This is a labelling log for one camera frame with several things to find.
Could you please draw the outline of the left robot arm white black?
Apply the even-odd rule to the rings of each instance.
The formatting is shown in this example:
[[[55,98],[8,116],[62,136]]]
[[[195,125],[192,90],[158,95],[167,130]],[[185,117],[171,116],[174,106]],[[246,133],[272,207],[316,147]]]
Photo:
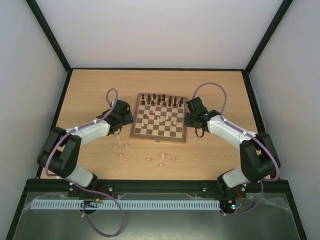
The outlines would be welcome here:
[[[130,105],[117,100],[112,103],[111,109],[85,125],[51,129],[38,154],[37,163],[58,177],[87,188],[95,176],[78,164],[81,147],[96,139],[114,135],[123,126],[132,123]]]

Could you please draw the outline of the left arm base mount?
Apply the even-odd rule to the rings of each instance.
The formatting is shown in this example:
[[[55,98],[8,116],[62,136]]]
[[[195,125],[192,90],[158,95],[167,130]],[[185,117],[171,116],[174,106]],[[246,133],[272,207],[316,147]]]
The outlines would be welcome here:
[[[81,186],[77,183],[70,182],[68,184],[69,197],[78,197],[84,199],[95,199],[95,198],[104,198],[106,195],[109,195],[110,192],[107,191],[101,182],[98,180],[92,180],[91,183],[87,186]]]

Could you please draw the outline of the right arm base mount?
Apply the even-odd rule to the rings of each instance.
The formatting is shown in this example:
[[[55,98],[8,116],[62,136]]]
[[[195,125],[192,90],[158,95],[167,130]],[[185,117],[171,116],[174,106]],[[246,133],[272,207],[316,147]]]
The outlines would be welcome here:
[[[209,198],[237,198],[245,197],[246,191],[242,191],[242,186],[238,185],[234,188],[226,186],[219,180],[203,180],[201,181],[202,194]]]

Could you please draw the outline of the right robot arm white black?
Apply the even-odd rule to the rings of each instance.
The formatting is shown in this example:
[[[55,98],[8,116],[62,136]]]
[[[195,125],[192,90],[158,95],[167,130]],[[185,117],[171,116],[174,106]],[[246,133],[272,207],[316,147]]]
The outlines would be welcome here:
[[[246,131],[227,121],[222,113],[208,111],[199,97],[188,100],[186,105],[189,110],[184,117],[186,127],[217,135],[239,150],[240,167],[217,178],[216,188],[221,195],[229,196],[236,187],[257,183],[267,176],[273,181],[279,179],[281,164],[270,135]]]

